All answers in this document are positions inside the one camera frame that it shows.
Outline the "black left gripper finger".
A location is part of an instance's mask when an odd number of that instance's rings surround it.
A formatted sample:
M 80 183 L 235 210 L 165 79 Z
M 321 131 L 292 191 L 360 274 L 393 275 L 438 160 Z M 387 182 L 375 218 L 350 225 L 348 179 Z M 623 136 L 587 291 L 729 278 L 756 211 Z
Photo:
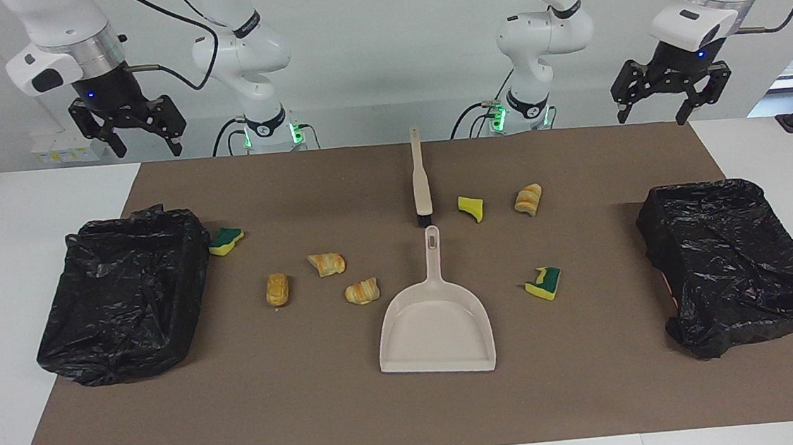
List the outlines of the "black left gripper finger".
M 625 61 L 610 87 L 611 97 L 617 103 L 617 120 L 625 124 L 635 103 L 650 95 L 647 79 L 648 67 L 636 61 Z
M 686 123 L 692 113 L 701 106 L 717 103 L 730 76 L 730 67 L 724 63 L 711 65 L 703 78 L 699 78 L 696 74 L 682 80 L 680 87 L 686 94 L 686 100 L 676 114 L 677 124 Z

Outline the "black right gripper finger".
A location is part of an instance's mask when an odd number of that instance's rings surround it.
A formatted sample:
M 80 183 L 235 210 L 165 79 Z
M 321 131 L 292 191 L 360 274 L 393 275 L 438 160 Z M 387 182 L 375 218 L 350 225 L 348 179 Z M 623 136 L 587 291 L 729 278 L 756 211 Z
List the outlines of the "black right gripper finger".
M 169 95 L 162 95 L 158 99 L 147 101 L 148 126 L 150 132 L 164 138 L 171 150 L 171 155 L 181 156 L 183 152 L 182 134 L 187 127 L 187 120 L 182 117 L 181 111 L 174 104 Z
M 117 157 L 124 158 L 126 156 L 128 148 L 117 132 L 115 132 L 115 125 L 112 120 L 104 120 L 101 125 L 96 121 L 96 117 L 84 105 L 82 100 L 73 101 L 68 106 L 68 114 L 80 132 L 82 132 L 84 138 L 101 140 L 109 146 Z

